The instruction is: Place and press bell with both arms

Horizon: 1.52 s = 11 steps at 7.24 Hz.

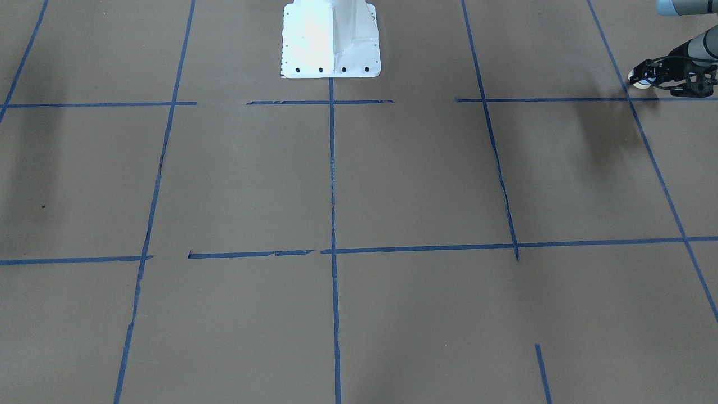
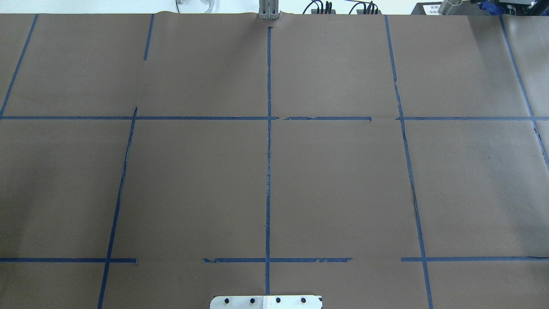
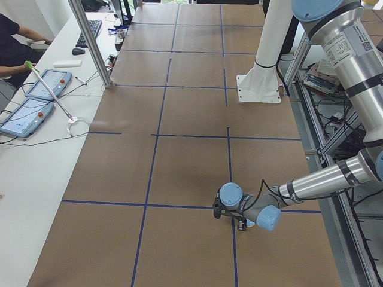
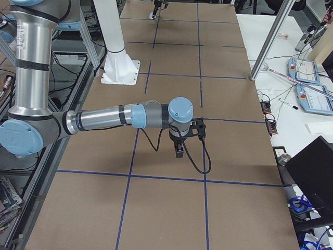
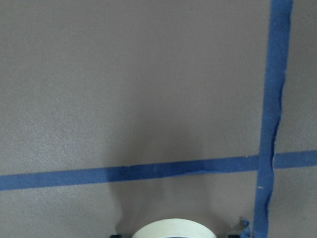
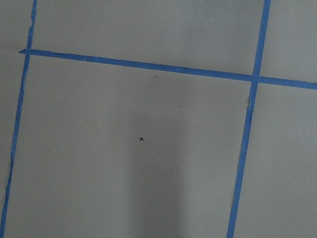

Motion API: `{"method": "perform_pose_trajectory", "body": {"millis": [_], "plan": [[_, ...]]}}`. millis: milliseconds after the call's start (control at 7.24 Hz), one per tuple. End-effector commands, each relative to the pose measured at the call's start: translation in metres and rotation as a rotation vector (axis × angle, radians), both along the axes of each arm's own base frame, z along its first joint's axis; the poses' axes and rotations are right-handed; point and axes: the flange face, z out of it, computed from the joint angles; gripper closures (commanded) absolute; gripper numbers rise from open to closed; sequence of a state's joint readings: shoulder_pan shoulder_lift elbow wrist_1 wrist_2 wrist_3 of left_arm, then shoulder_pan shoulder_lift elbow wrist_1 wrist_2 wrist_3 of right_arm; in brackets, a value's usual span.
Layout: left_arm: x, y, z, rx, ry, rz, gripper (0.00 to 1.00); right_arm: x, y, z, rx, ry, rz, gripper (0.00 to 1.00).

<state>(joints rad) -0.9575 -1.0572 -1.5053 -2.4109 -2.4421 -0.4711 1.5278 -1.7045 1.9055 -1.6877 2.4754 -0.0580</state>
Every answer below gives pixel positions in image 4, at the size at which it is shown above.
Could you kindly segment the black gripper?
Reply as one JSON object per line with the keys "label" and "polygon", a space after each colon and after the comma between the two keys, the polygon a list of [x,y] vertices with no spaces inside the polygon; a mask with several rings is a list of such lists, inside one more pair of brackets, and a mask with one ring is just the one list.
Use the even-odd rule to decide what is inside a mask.
{"label": "black gripper", "polygon": [[184,156],[182,142],[186,140],[185,135],[186,130],[182,131],[177,127],[169,128],[169,137],[174,142],[176,158],[183,158]]}
{"label": "black gripper", "polygon": [[158,8],[159,8],[159,7],[158,7],[157,5],[154,7],[154,9],[153,9],[153,13],[154,13],[154,14],[156,14],[156,13],[157,13],[157,11],[158,11]]}

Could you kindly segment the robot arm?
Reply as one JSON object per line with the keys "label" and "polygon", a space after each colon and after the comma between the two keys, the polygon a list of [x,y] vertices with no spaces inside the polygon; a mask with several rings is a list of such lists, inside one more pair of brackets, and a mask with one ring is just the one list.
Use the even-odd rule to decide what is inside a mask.
{"label": "robot arm", "polygon": [[48,108],[52,33],[62,26],[79,29],[79,1],[11,1],[17,21],[16,97],[1,125],[1,145],[28,156],[80,131],[133,126],[168,129],[176,145],[194,122],[190,100],[176,97],[168,104],[147,101],[93,111],[53,112]]}
{"label": "robot arm", "polygon": [[169,2],[167,0],[154,0],[153,15],[156,15],[157,11],[164,10],[168,7]]}

